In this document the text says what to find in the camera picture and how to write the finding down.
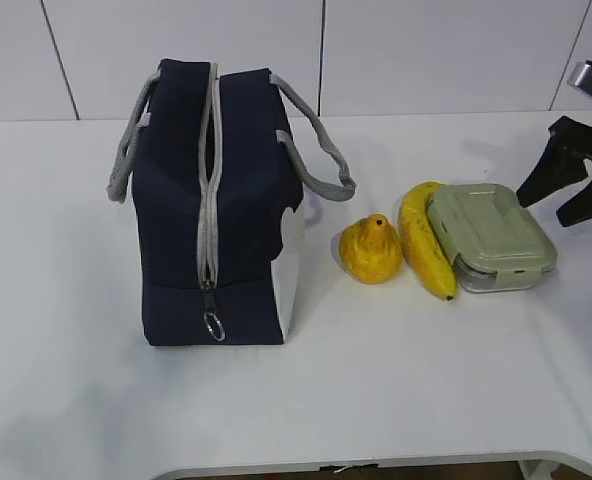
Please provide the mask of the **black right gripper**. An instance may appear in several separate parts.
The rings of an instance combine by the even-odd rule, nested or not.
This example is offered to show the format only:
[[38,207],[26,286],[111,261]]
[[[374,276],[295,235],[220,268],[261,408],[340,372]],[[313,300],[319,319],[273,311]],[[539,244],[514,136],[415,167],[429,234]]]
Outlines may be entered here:
[[[549,127],[549,132],[555,142],[547,143],[537,165],[516,192],[522,207],[587,178],[583,159],[592,161],[592,125],[562,116]],[[592,181],[556,214],[563,227],[591,220]]]

